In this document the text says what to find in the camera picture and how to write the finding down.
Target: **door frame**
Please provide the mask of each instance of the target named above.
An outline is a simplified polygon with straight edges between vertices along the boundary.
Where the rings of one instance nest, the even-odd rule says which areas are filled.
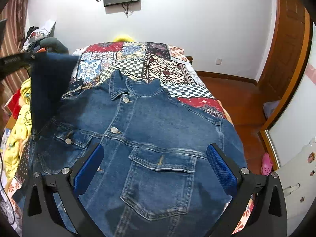
[[[268,65],[270,63],[273,49],[276,42],[278,27],[279,27],[279,19],[280,19],[280,0],[277,1],[277,7],[276,7],[276,24],[275,29],[273,33],[271,48],[269,51],[269,55],[267,58],[267,62],[265,64]],[[303,45],[301,49],[301,53],[293,74],[293,77],[289,83],[289,86],[287,87],[284,95],[282,96],[282,99],[280,100],[278,106],[275,108],[273,113],[270,115],[268,120],[265,122],[265,124],[262,126],[262,128],[259,131],[259,136],[262,139],[263,145],[265,146],[266,150],[269,153],[269,156],[273,162],[273,169],[276,170],[281,167],[279,158],[277,156],[277,152],[274,148],[272,139],[269,135],[269,130],[273,127],[273,125],[276,123],[276,121],[280,118],[284,110],[286,109],[287,105],[290,103],[295,91],[298,88],[298,85],[301,82],[301,79],[304,75],[305,68],[307,66],[307,62],[309,59],[309,53],[312,45],[312,21],[310,19],[308,11],[305,9],[305,29],[304,29],[304,37],[303,37]],[[263,73],[258,81],[258,86],[260,86],[260,83],[262,83],[262,79],[264,78],[264,73],[266,72],[266,67],[263,70]]]

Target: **baseboard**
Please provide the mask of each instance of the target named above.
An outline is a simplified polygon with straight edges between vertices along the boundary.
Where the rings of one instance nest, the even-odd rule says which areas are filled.
[[[198,76],[201,76],[201,77],[215,77],[215,78],[230,79],[230,80],[252,83],[255,86],[258,84],[255,79],[250,79],[246,77],[239,77],[239,76],[226,75],[226,74],[215,73],[215,72],[198,71],[198,70],[196,70],[196,73]]]
[[[270,158],[272,160],[273,170],[279,169],[281,167],[280,166],[280,162],[279,162],[279,159],[277,157],[277,154],[276,154],[275,149],[273,147],[272,141],[270,139],[270,135],[267,132],[267,130],[261,130],[259,132],[259,137],[260,137],[260,139],[262,141],[263,147],[269,153],[269,156],[270,156]]]

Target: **chest pocket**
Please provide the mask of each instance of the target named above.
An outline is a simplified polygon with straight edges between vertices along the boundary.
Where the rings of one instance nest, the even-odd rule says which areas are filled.
[[[37,150],[43,171],[56,174],[64,167],[72,167],[84,155],[91,139],[78,129],[63,126],[58,126],[50,138],[41,136]]]
[[[196,157],[134,148],[121,199],[152,221],[187,214]]]

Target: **striped curtain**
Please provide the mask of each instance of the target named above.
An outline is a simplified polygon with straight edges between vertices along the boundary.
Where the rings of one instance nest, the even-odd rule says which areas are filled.
[[[19,53],[23,47],[24,28],[26,22],[28,0],[9,0],[2,13],[0,20],[7,19],[4,40],[0,49],[0,57]],[[3,93],[3,104],[1,109],[5,112],[4,121],[8,119],[8,112],[3,105],[21,87],[21,84],[28,79],[25,69],[14,72],[2,81],[5,87]]]

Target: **pocket flap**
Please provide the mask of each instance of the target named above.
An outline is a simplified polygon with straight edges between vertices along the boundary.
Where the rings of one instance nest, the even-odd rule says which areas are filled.
[[[82,149],[85,149],[92,139],[92,136],[84,134],[78,129],[69,129],[63,126],[57,127],[55,137],[62,141],[66,141],[66,139],[69,138],[71,143],[79,146]]]
[[[128,156],[132,161],[155,170],[195,172],[196,157],[174,152],[157,152],[135,147]]]

